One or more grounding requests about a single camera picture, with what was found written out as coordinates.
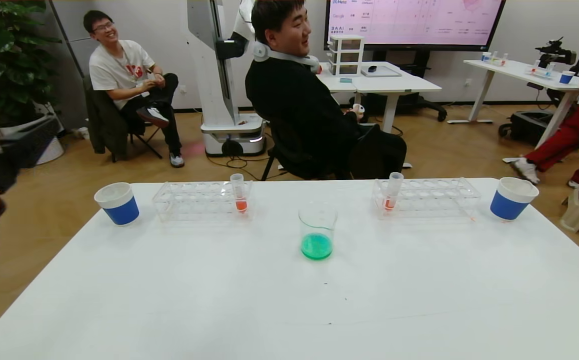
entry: lanyard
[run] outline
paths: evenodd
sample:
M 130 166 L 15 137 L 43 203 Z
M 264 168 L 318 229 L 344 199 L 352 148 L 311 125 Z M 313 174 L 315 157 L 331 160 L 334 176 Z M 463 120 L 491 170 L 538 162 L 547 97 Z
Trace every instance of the lanyard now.
M 132 64 L 130 63 L 130 59 L 128 58 L 127 52 L 125 52 L 125 49 L 123 48 L 123 57 L 125 57 L 125 61 L 127 62 L 129 68 L 132 68 Z M 127 71 L 129 73 L 129 75 L 131 76 L 132 80 L 134 80 L 134 82 L 138 82 L 139 78 L 136 76 L 136 74 L 134 73 L 134 71 L 130 70 L 129 68 L 127 68 L 127 66 L 123 66 L 123 64 L 116 59 L 115 56 L 112 55 L 112 58 L 114 59 L 114 61 L 116 62 L 116 64 L 118 64 L 118 66 L 120 66 L 121 68 L 123 68 L 123 70 Z

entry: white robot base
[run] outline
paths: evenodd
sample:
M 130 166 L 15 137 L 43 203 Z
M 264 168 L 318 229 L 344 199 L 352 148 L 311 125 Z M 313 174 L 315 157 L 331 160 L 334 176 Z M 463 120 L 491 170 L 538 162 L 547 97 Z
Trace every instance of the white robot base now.
M 225 153 L 224 147 L 227 141 L 237 143 L 242 148 L 244 156 L 253 157 L 265 152 L 264 120 L 257 114 L 239 114 L 239 119 L 237 125 L 203 123 L 200 126 L 207 155 L 210 157 L 229 156 L 230 153 Z

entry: monitor screen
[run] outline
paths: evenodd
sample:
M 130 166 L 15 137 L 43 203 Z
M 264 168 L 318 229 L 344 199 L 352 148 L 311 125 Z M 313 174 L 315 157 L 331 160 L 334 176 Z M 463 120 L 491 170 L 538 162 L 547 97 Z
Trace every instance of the monitor screen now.
M 330 0 L 329 35 L 362 35 L 368 48 L 486 50 L 505 0 Z

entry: black jacket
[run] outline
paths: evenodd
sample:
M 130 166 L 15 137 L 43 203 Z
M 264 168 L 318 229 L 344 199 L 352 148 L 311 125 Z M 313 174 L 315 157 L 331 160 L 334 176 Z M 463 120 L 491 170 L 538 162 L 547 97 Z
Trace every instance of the black jacket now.
M 315 159 L 342 164 L 361 136 L 356 114 L 343 114 L 328 87 L 305 65 L 274 58 L 253 61 L 245 90 L 258 113 L 292 125 Z
M 119 159 L 127 157 L 128 124 L 121 116 L 114 101 L 104 90 L 94 90 L 89 75 L 83 79 L 85 103 L 87 105 L 87 127 L 91 146 L 96 154 L 104 154 L 109 149 Z M 136 133 L 143 134 L 145 126 Z

